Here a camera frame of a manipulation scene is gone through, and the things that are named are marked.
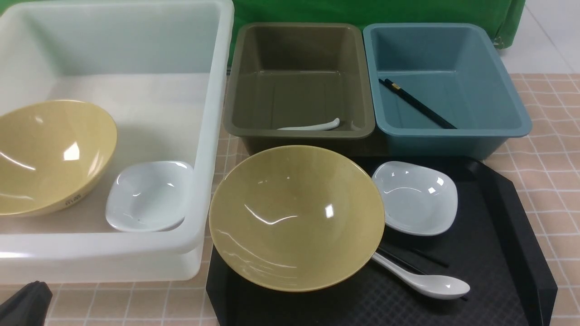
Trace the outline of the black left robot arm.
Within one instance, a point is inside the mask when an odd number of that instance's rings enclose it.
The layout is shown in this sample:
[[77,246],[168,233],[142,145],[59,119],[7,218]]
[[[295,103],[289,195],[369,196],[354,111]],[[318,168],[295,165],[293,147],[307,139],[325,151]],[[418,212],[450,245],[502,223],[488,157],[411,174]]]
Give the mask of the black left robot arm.
[[0,306],[2,326],[43,326],[52,300],[47,283],[26,284]]

